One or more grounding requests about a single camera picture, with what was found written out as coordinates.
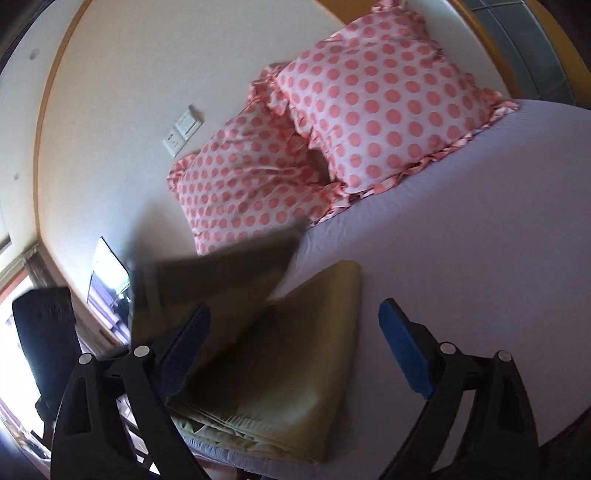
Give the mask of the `khaki tan pants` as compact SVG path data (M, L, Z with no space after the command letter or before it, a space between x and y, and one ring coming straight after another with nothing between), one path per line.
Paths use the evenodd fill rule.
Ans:
M308 224L297 221L204 256L131 272L131 342L179 329L207 306L211 327L167 408L187 440L318 464L356 343L362 269L335 262L277 295Z

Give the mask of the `black office chair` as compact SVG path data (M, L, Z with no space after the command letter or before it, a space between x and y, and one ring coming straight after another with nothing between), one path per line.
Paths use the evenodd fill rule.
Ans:
M82 355L70 290L29 290L13 301L12 312L22 351L40 394L35 408L44 423L52 423L57 420L72 370Z

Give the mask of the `lavender bed sheet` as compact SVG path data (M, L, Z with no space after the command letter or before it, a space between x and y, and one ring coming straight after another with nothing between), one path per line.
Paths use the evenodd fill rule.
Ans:
M276 479L375 479L423 407L378 324L395 299L463 352L510 352L538 436L590 404L590 113L524 100L465 147L312 228L283 291L339 260L363 270L352 375L318 465L194 442L208 459Z

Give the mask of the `pink polka dot pillow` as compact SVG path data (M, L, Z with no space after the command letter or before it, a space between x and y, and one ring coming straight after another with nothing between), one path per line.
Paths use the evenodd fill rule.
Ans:
M266 66L242 111L167 176L200 255L299 221L314 226L352 204L339 183L325 179L325 162L290 116L270 109L283 67Z
M402 1L377 2L274 74L269 106L322 152L335 208L398 186L518 109L451 62Z

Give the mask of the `wooden framed glass door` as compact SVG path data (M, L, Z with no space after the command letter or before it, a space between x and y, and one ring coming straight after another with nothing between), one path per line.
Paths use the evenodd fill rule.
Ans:
M457 1L526 99L590 107L588 1Z

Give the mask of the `white wall socket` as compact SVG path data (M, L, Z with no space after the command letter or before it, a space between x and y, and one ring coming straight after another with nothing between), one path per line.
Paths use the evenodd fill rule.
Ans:
M170 156L175 158L183 149L186 141L175 128L172 128L162 140L162 144L169 152Z

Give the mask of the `white wall light switch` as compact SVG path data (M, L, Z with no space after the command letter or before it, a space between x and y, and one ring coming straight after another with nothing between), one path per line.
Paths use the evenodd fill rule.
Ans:
M192 105L189 105L174 123L174 127L185 141L188 141L201 125L202 120Z

